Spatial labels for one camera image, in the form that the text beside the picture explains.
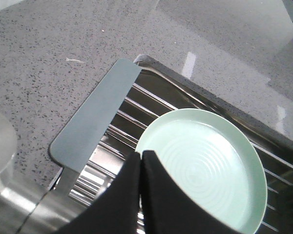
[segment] concentric ring pattern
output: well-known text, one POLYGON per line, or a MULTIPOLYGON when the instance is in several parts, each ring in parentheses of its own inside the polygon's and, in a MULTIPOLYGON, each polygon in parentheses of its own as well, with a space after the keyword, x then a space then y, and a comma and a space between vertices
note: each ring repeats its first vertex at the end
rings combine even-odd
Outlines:
POLYGON ((232 144, 206 122, 191 117, 161 122, 151 133, 146 130, 137 151, 154 150, 194 202, 228 226, 243 230, 252 216, 252 181, 232 144))

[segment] countertop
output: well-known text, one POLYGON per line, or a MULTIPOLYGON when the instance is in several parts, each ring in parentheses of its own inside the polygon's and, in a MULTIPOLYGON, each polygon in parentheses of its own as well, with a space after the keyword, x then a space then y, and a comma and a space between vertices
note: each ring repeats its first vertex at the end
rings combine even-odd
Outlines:
POLYGON ((51 141, 117 59, 139 54, 293 141, 291 0, 25 0, 0 11, 16 170, 48 187, 60 170, 51 141))

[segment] ceramic plate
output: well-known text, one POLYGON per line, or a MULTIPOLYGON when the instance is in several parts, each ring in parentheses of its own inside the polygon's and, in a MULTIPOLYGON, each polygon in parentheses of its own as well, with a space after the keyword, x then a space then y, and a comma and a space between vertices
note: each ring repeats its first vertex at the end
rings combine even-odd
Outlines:
POLYGON ((226 119, 199 109, 168 112, 142 134, 136 151, 154 150, 178 186, 218 220, 244 234, 258 229, 266 208, 261 161, 226 119))

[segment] speckled countertop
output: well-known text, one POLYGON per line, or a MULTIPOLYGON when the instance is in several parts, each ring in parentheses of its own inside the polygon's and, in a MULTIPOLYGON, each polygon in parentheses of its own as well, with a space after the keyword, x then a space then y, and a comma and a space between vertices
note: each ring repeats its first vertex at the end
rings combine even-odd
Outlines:
POLYGON ((52 139, 118 58, 139 54, 293 140, 290 16, 280 0, 25 0, 2 10, 0 112, 17 131, 16 170, 48 186, 60 169, 52 139))

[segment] drain board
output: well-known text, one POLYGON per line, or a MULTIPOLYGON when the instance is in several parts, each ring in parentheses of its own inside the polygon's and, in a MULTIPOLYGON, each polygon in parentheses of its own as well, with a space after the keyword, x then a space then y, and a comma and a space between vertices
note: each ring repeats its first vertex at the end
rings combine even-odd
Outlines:
MULTIPOLYGON (((265 168, 268 186, 266 214, 257 233, 281 233, 280 225, 287 224, 283 223, 282 210, 278 208, 279 193, 293 188, 293 150, 148 63, 139 62, 138 65, 142 68, 141 73, 70 190, 69 197, 89 206, 110 185, 149 124, 171 110, 198 108, 231 121, 251 141, 265 168)), ((137 233, 144 233, 141 212, 137 233)))

